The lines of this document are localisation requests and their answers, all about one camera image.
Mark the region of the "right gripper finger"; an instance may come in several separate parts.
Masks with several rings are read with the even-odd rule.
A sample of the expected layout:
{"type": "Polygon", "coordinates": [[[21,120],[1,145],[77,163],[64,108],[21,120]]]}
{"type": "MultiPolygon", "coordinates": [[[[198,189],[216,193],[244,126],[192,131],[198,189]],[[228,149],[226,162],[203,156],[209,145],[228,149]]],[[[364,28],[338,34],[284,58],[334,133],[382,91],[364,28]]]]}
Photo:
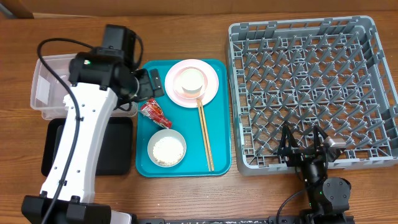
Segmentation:
{"type": "Polygon", "coordinates": [[[316,151],[327,151],[327,147],[324,146],[320,141],[320,136],[325,140],[328,135],[321,127],[314,125],[313,127],[313,148],[316,151]]]}
{"type": "Polygon", "coordinates": [[[282,135],[279,142],[278,152],[291,152],[292,150],[299,149],[299,145],[294,138],[290,128],[284,125],[282,128],[282,135]]]}

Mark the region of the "red snack wrapper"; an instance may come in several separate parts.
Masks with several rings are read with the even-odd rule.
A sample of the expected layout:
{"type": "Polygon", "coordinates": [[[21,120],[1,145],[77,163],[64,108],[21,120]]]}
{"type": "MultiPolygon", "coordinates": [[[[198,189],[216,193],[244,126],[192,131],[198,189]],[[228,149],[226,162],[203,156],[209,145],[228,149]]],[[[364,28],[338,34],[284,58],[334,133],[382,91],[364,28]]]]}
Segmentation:
{"type": "Polygon", "coordinates": [[[154,98],[147,100],[141,106],[140,112],[163,128],[170,129],[172,127],[172,122],[165,117],[162,108],[154,98]]]}

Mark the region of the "grey bowl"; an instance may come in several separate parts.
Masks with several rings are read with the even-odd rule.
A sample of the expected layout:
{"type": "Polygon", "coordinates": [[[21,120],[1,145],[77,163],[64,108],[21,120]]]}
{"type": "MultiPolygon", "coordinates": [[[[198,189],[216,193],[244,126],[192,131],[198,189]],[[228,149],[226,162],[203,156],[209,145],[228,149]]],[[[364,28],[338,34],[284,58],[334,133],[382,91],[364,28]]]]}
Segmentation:
{"type": "Polygon", "coordinates": [[[150,157],[150,160],[151,160],[154,164],[156,164],[157,166],[159,166],[159,167],[167,167],[167,166],[162,166],[162,165],[160,165],[159,163],[157,163],[157,162],[155,161],[154,156],[153,156],[153,147],[154,147],[154,144],[155,144],[158,140],[160,140],[160,139],[162,139],[162,138],[164,138],[164,137],[173,137],[173,138],[178,139],[178,140],[182,143],[182,145],[183,145],[183,148],[184,148],[184,156],[185,156],[185,153],[186,153],[186,151],[187,151],[187,144],[186,144],[186,142],[185,142],[185,139],[184,139],[184,137],[183,137],[179,132],[177,132],[177,131],[175,131],[175,130],[173,130],[173,129],[163,129],[163,130],[157,131],[157,132],[149,139],[149,142],[148,142],[148,145],[147,145],[147,153],[148,153],[148,156],[150,157]]]}

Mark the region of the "wooden chopstick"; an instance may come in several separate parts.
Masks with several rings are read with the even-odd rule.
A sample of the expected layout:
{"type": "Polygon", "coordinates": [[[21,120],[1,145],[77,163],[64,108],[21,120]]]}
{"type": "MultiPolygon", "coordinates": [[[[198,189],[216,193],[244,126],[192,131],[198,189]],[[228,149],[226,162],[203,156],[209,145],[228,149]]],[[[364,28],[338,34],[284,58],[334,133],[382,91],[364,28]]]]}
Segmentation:
{"type": "Polygon", "coordinates": [[[208,151],[208,144],[207,144],[207,140],[206,140],[205,122],[203,119],[203,105],[201,104],[201,99],[199,99],[199,98],[197,98],[197,106],[198,106],[203,142],[204,142],[204,147],[205,147],[206,160],[208,163],[208,170],[211,172],[212,168],[211,168],[211,162],[210,162],[210,155],[209,155],[209,151],[208,151]]]}
{"type": "Polygon", "coordinates": [[[204,107],[203,107],[203,119],[204,119],[204,122],[205,122],[206,140],[207,140],[207,144],[208,144],[208,151],[209,151],[209,155],[210,155],[211,168],[212,168],[212,172],[213,172],[215,170],[215,167],[214,167],[213,156],[212,156],[212,151],[211,151],[211,146],[210,146],[210,139],[209,139],[208,128],[207,128],[207,124],[206,124],[204,107]]]}

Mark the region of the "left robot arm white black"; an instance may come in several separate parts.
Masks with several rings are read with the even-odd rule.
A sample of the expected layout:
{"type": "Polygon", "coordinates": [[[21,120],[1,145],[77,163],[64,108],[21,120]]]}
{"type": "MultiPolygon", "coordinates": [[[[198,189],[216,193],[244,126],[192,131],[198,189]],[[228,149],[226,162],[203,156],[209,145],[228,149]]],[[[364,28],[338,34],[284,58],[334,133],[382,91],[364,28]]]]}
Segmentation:
{"type": "Polygon", "coordinates": [[[108,24],[99,47],[76,54],[62,82],[68,108],[52,168],[38,196],[24,197],[21,212],[31,223],[136,223],[131,213],[95,203],[95,176],[104,133],[122,105],[164,95],[157,70],[140,68],[142,39],[108,24]]]}

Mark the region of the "cream cup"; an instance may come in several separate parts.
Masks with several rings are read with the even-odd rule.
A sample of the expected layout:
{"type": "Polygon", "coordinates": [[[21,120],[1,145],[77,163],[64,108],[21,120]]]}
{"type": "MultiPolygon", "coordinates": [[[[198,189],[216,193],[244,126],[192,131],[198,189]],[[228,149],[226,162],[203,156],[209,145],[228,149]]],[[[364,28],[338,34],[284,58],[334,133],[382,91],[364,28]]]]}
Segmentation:
{"type": "Polygon", "coordinates": [[[198,95],[204,85],[204,76],[201,71],[188,68],[180,74],[180,84],[184,93],[198,95]]]}

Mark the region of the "white rice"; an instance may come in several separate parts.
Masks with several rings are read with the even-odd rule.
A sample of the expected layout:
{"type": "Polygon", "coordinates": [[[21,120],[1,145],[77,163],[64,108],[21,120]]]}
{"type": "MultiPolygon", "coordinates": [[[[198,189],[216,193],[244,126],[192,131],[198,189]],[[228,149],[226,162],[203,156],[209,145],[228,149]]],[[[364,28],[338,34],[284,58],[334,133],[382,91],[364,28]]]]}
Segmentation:
{"type": "Polygon", "coordinates": [[[154,144],[153,156],[155,161],[162,166],[174,166],[184,156],[184,148],[178,139],[164,137],[154,144]]]}

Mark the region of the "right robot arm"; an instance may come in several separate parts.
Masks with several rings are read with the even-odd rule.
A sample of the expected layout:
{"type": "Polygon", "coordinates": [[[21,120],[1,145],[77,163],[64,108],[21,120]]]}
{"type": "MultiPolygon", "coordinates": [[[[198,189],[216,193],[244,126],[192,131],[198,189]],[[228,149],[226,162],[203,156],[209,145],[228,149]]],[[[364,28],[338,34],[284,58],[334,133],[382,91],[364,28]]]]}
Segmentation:
{"type": "Polygon", "coordinates": [[[282,128],[282,135],[276,154],[283,157],[288,167],[300,171],[304,189],[286,199],[277,211],[276,223],[282,223],[281,211],[296,196],[306,193],[309,209],[299,215],[287,218],[287,223],[354,223],[353,217],[347,217],[349,210],[351,184],[340,177],[329,177],[329,163],[335,162],[346,149],[344,139],[333,139],[319,126],[313,127],[313,144],[305,149],[299,148],[287,125],[282,128]]]}

